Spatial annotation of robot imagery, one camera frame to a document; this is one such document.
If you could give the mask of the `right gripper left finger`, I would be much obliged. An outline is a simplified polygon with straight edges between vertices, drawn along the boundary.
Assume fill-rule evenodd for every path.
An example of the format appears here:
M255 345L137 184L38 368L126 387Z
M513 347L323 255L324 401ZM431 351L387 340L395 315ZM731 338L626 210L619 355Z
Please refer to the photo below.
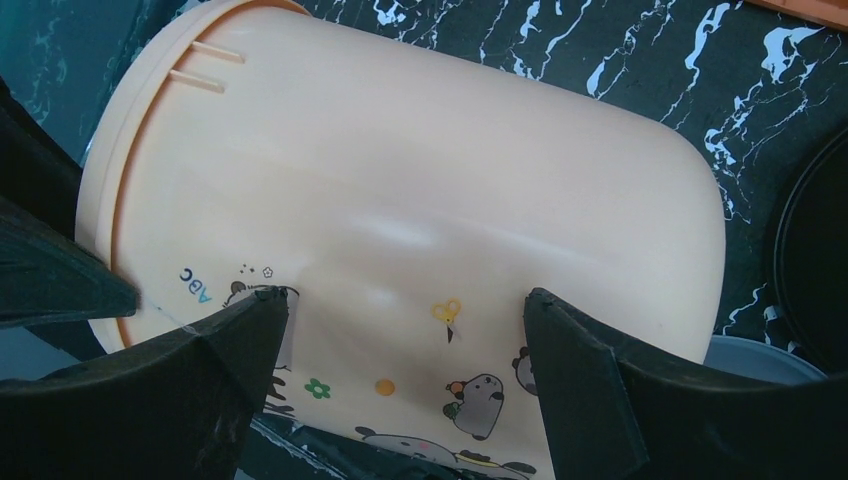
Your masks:
M265 287L133 347L1 384L5 479L230 479L289 317Z

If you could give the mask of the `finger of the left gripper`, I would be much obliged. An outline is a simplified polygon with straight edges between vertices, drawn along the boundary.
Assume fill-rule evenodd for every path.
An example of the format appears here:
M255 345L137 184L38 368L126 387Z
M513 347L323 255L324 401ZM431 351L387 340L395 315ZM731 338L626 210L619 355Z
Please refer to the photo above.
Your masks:
M137 290L97 257L1 200L1 327L132 316Z
M1 83L1 196L75 238L82 168Z

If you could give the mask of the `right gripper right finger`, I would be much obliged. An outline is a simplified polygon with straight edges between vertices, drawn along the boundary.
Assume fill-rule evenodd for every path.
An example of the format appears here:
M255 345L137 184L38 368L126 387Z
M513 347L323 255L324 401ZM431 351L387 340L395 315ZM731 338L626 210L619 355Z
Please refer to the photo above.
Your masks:
M670 354L536 288L524 304L558 479L843 479L847 378L797 386Z

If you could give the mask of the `grey lavender plastic bucket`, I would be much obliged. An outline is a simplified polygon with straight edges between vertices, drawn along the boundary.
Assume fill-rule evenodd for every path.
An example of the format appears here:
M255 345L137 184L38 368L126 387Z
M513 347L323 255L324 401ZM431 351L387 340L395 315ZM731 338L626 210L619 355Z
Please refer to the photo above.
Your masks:
M713 335L703 365L750 379L801 385L828 376L811 363L777 347L745 338Z

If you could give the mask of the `black plastic bucket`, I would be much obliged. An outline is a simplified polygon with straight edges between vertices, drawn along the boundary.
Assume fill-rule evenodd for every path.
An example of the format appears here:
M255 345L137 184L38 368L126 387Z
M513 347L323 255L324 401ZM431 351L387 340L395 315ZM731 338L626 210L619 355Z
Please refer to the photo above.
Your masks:
M776 203L766 271L795 341L819 368L847 371L847 127L820 143Z

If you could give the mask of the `tan bucket with black liner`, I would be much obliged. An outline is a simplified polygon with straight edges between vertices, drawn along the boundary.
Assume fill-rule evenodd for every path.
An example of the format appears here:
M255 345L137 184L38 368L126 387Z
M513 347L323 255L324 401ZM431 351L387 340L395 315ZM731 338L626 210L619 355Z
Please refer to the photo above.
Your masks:
M554 475L524 301L541 287L701 362L723 205L665 125L312 18L208 1L115 89L76 238L140 296L113 353L271 285L294 317L267 412L492 479Z

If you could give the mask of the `orange plastic tray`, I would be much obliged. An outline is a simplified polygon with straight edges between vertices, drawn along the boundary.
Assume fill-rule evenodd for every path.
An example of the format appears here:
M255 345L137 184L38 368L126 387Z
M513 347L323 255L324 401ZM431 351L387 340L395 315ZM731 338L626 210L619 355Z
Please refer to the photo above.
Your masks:
M749 0L749 3L847 32L847 0Z

